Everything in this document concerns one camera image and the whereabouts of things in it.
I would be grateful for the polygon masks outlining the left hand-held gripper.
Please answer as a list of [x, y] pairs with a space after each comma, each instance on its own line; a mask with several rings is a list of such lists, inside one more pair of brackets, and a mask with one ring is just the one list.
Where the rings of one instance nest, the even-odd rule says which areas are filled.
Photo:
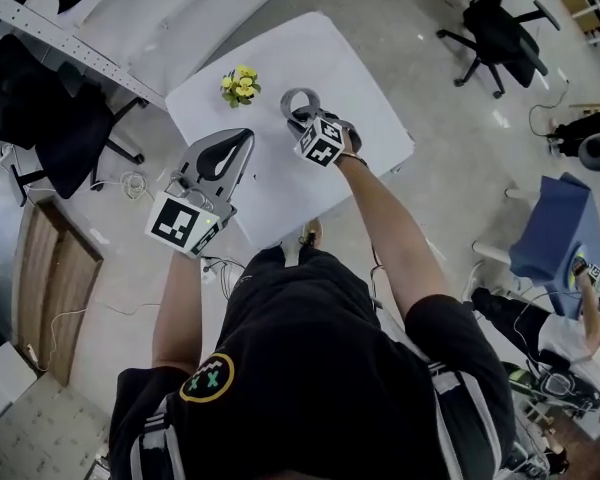
[[194, 142], [167, 188], [156, 194], [145, 234], [199, 257], [236, 213], [231, 197], [254, 146], [248, 128], [221, 130]]

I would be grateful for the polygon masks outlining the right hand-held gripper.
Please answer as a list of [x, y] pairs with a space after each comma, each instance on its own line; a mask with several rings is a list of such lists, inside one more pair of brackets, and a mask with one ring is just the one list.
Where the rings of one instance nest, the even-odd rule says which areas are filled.
[[362, 141], [355, 127], [319, 106], [305, 105], [293, 110], [287, 127], [296, 139], [294, 152], [304, 160], [327, 167], [345, 153], [356, 155]]

